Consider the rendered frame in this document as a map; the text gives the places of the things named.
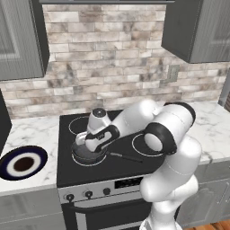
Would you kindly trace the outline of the grey wall cupboard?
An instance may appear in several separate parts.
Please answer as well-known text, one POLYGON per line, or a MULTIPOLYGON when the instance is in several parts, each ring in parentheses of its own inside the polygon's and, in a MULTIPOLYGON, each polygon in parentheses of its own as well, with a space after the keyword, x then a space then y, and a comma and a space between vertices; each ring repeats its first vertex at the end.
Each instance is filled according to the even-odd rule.
POLYGON ((175 0, 162 47, 190 64, 230 62, 230 0, 175 0))
POLYGON ((0 0, 0 81, 43 77, 49 43, 39 0, 0 0))

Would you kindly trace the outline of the grey base cupboard door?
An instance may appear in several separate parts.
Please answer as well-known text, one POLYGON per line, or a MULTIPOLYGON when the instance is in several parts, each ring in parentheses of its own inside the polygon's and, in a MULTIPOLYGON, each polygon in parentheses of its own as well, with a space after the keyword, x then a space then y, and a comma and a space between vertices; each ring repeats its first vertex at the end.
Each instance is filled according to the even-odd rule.
POLYGON ((198 192, 181 204, 177 223, 182 228, 209 224, 229 189, 228 179, 200 183, 198 192))
POLYGON ((1 224, 0 230, 66 230, 63 223, 7 223, 1 224))

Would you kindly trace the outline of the black appliance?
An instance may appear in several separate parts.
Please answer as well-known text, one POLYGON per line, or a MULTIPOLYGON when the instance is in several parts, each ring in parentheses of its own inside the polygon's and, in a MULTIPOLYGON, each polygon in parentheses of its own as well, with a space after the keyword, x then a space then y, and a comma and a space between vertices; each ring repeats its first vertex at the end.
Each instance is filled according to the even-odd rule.
POLYGON ((0 155, 12 128, 12 122, 6 108, 2 91, 0 90, 0 155))

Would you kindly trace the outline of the black stove with oven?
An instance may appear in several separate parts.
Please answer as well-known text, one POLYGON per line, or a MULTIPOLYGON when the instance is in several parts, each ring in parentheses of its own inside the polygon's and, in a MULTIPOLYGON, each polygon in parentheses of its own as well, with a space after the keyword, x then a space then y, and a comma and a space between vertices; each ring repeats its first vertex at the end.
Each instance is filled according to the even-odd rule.
POLYGON ((87 113, 62 115, 59 117, 57 151, 57 191, 61 207, 69 202, 67 194, 73 194, 72 202, 88 200, 84 195, 90 190, 90 199, 99 202, 117 202, 142 199, 139 184, 144 176, 156 171, 164 162, 160 155, 144 142, 143 134, 121 138, 109 146, 109 151, 142 160, 142 163, 115 156, 105 156, 95 164, 80 164, 72 155, 72 145, 78 133, 86 131, 87 113), (111 194, 104 195, 103 189, 110 188, 111 194))

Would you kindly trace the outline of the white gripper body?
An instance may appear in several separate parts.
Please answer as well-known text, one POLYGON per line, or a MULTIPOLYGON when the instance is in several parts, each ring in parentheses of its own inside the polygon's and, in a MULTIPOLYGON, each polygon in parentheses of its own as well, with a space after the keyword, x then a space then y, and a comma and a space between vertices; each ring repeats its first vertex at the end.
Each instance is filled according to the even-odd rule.
POLYGON ((78 133, 75 137, 75 143, 80 146, 80 145, 83 145, 85 143, 85 138, 87 136, 87 132, 81 132, 81 133, 78 133))

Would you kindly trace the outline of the grey drawer front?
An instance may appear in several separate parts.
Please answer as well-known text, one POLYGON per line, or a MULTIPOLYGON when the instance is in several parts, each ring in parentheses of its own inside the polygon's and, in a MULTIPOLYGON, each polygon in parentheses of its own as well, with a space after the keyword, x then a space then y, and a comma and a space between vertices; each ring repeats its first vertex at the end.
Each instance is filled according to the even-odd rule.
POLYGON ((229 179, 230 162, 224 161, 200 165, 196 170, 195 175, 199 183, 229 179))
POLYGON ((35 190, 0 197, 0 223, 61 211, 58 190, 35 190))

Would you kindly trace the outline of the black oven door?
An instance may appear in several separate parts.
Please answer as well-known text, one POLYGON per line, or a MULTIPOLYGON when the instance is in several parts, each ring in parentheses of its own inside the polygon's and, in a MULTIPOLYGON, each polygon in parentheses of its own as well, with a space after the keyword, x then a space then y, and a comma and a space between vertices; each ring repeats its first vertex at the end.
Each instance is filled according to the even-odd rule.
POLYGON ((70 207, 92 208, 109 202, 88 199, 83 202, 67 202, 62 205, 66 230, 138 230, 140 223, 149 215, 151 206, 136 205, 123 208, 103 209, 93 213, 76 213, 70 207))

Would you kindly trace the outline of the dark frying pan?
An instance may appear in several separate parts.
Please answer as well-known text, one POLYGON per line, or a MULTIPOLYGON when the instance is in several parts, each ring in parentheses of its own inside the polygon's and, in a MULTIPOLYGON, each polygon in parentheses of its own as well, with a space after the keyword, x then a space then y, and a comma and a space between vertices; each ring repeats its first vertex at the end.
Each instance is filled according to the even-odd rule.
POLYGON ((89 164, 95 164, 96 162, 100 162, 105 156, 115 156, 119 157, 125 160, 129 161, 134 161, 138 163, 142 163, 141 159, 138 159, 134 156, 128 156, 128 155, 123 155, 123 154, 118 154, 118 153, 112 153, 111 151, 108 150, 107 147, 105 147, 101 152, 99 153, 93 153, 90 150, 87 149, 85 144, 78 145, 76 142, 73 143, 72 147, 72 153, 73 155, 80 161, 84 163, 89 163, 89 164))

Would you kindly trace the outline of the grey range hood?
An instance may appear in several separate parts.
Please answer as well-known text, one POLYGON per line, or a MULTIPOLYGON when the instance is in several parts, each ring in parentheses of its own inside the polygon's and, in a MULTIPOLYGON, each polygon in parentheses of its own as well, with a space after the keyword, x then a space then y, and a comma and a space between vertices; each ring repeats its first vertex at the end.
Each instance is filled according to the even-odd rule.
POLYGON ((41 4, 173 4, 175 0, 39 0, 41 4))

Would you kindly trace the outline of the blue and white plate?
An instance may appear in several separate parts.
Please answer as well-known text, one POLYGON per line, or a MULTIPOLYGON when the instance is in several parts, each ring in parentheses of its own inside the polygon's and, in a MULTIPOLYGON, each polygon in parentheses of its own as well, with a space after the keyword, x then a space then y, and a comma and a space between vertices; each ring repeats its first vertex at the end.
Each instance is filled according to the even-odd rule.
POLYGON ((20 181, 38 173, 48 161, 48 153, 40 146, 20 146, 0 159, 0 177, 7 181, 20 181), (31 157, 34 160, 33 166, 24 172, 17 172, 13 165, 23 157, 31 157))

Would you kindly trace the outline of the grey tall cabinet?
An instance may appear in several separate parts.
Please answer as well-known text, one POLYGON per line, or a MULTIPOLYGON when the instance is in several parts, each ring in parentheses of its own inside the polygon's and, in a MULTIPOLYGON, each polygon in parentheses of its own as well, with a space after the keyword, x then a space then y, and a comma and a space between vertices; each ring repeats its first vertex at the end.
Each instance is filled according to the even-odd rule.
POLYGON ((228 70, 218 104, 230 112, 230 69, 228 70))

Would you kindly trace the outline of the grey wall socket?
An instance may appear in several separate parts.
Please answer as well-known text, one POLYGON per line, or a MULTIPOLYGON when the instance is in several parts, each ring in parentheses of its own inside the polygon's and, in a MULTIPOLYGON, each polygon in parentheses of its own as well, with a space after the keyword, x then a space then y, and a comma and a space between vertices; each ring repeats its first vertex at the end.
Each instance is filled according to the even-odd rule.
POLYGON ((180 66, 179 65, 170 65, 169 69, 168 69, 167 79, 170 82, 175 82, 177 80, 179 70, 180 70, 180 66))

